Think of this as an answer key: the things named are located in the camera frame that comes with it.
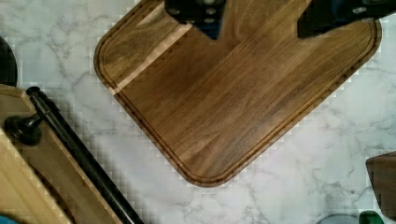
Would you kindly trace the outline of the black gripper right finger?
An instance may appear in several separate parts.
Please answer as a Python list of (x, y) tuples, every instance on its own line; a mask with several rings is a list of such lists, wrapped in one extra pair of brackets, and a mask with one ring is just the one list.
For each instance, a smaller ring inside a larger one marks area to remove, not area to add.
[(297, 20), (297, 36), (309, 38), (355, 21), (394, 14), (396, 0), (312, 0)]

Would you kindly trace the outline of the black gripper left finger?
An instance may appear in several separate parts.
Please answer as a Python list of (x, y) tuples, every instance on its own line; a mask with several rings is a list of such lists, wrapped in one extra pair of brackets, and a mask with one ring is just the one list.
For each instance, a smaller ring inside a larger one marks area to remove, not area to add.
[(164, 0), (166, 12), (182, 24), (190, 23), (204, 35), (217, 40), (226, 0)]

